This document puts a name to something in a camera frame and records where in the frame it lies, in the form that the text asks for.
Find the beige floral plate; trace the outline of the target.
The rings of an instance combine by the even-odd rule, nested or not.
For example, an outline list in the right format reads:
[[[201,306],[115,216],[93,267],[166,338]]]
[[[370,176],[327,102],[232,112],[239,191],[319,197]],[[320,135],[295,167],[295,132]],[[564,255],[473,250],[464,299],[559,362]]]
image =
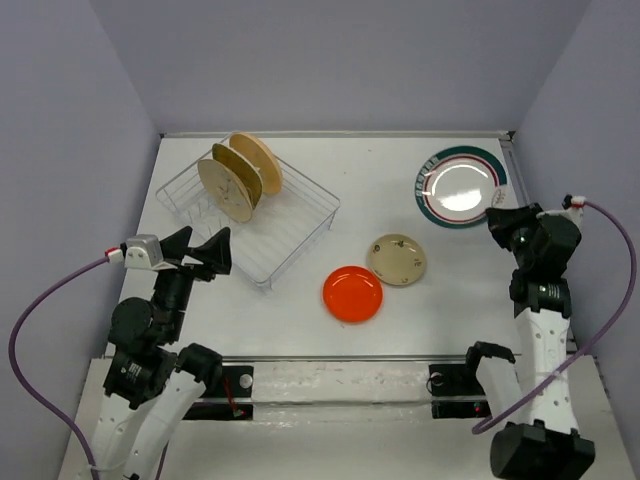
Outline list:
[[[252,218],[249,193],[235,173],[213,159],[200,160],[197,169],[205,190],[224,214],[239,223],[246,223]]]

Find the white green-rimmed plate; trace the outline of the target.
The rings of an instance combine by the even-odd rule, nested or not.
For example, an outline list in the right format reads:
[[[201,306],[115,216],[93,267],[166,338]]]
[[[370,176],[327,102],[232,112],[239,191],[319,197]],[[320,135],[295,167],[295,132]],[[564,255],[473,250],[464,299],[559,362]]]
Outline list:
[[[507,170],[493,153],[461,145],[441,150],[424,162],[413,195],[430,222],[466,229],[486,221],[486,210],[505,200],[508,186]]]

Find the white wire dish rack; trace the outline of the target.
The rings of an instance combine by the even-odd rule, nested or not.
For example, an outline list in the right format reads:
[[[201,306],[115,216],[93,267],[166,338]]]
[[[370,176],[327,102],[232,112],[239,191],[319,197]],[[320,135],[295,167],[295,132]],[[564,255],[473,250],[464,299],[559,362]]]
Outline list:
[[[275,155],[283,174],[281,192],[263,190],[252,218],[233,221],[215,205],[198,174],[198,162],[213,159],[211,149],[163,184],[156,198],[204,240],[229,227],[234,265],[257,285],[270,287],[330,228],[340,200]]]

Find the woven bamboo tray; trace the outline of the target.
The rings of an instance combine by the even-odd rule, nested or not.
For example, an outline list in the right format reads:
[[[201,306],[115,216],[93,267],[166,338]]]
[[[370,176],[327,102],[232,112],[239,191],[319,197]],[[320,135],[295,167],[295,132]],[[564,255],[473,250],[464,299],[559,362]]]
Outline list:
[[[243,183],[255,209],[263,194],[263,180],[253,164],[242,154],[222,143],[214,143],[212,158],[231,170]]]

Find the tan round plate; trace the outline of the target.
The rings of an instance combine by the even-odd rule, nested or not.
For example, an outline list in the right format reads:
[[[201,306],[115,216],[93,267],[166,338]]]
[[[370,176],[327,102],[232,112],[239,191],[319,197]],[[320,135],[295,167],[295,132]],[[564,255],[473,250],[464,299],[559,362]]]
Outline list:
[[[237,132],[230,136],[229,145],[258,170],[266,194],[281,192],[283,174],[279,160],[262,140],[247,132]]]

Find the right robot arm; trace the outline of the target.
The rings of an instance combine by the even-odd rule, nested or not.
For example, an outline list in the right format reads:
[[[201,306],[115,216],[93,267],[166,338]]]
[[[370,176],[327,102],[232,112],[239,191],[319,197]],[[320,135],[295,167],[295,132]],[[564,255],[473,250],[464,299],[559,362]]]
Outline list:
[[[513,254],[509,285],[520,355],[478,341],[465,367],[485,393],[490,415],[476,433],[495,431],[489,454],[498,479],[579,479],[596,457],[572,408],[567,340],[571,294],[564,277],[579,245],[585,200],[568,196],[560,210],[533,203],[517,209],[487,209],[489,231]]]

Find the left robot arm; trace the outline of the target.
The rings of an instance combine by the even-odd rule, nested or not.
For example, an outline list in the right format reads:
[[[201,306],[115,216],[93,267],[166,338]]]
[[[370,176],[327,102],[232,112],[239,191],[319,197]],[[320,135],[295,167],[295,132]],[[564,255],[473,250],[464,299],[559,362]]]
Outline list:
[[[156,280],[150,298],[126,298],[112,312],[108,341],[115,351],[90,442],[93,457],[79,479],[151,478],[179,422],[222,376],[221,355],[205,346],[167,349],[180,337],[194,283],[232,267],[229,228],[196,247],[191,235],[189,227],[164,239],[140,234],[106,253]]]

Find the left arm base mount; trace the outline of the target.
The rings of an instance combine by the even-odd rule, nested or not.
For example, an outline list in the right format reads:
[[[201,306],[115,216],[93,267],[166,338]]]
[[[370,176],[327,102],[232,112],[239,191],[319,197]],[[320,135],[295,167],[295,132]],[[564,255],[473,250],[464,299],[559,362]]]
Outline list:
[[[230,364],[213,388],[208,388],[189,408],[186,421],[251,421],[254,366]]]

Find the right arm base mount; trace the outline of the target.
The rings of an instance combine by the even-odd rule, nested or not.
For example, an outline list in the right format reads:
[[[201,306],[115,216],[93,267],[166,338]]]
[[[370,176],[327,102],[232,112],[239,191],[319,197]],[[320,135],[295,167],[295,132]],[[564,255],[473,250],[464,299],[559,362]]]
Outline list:
[[[434,419],[484,419],[491,415],[484,390],[464,363],[429,365],[426,388]]]

